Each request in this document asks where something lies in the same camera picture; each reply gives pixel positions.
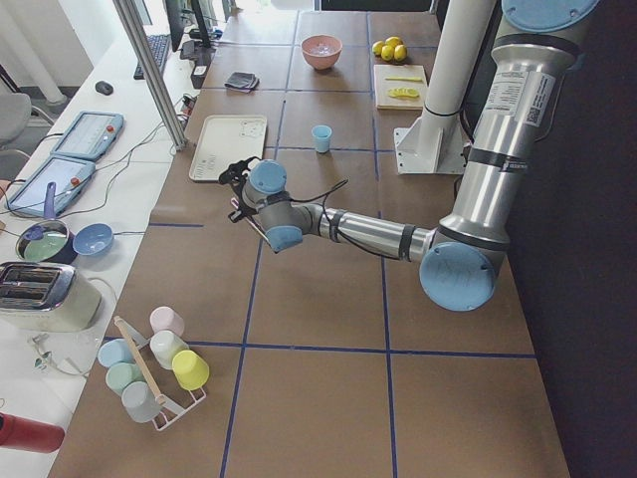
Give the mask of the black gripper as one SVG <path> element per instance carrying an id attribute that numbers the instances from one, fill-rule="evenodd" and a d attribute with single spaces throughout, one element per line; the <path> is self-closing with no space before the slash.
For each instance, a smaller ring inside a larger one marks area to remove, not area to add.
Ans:
<path id="1" fill-rule="evenodd" d="M 239 199 L 240 210 L 235 210 L 228 215 L 232 223 L 238 223 L 246 217 L 258 214 L 257 202 L 259 200 L 259 191 L 255 189 L 250 182 L 245 182 L 240 185 L 237 197 Z"/>

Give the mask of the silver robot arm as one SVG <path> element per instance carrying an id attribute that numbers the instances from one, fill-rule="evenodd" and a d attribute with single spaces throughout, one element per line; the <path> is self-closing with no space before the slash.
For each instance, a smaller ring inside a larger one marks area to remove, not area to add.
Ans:
<path id="1" fill-rule="evenodd" d="M 272 250 L 308 234 L 367 253 L 419 263 L 427 296 L 456 312 L 488 302 L 506 257 L 505 225 L 548 106 L 581 55 L 592 1 L 504 1 L 492 56 L 496 72 L 474 131 L 457 198 L 435 229 L 293 198 L 285 168 L 250 157 L 219 180 L 234 192 L 232 221 L 247 220 Z"/>

